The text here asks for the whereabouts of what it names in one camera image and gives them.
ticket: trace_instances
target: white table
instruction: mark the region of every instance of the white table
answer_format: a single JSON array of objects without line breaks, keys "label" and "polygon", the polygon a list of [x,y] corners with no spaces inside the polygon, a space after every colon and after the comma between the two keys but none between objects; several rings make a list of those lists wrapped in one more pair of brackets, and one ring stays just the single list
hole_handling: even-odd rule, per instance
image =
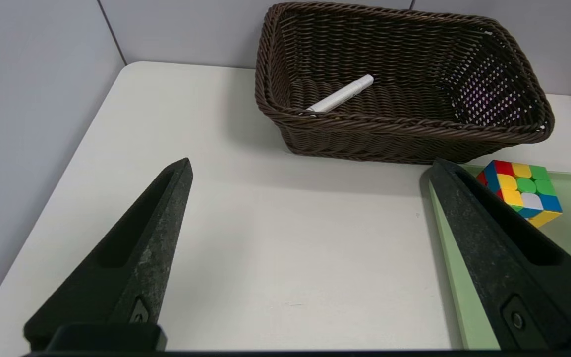
[{"label": "white table", "polygon": [[[555,133],[491,158],[571,171],[571,97]],[[165,165],[195,178],[159,319],[168,349],[446,349],[457,325],[417,165],[291,154],[254,103],[254,71],[134,63],[0,287],[0,356]],[[489,158],[477,160],[487,163]]]}]

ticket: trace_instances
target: wicker basket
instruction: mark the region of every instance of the wicker basket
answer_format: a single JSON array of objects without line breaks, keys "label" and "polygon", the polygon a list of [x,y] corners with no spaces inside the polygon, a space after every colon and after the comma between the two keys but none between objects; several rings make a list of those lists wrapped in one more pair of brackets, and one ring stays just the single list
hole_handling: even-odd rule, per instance
[{"label": "wicker basket", "polygon": [[[359,77],[328,113],[306,110]],[[255,97],[295,154],[459,163],[541,142],[554,118],[530,63],[498,22],[326,2],[268,10]]]}]

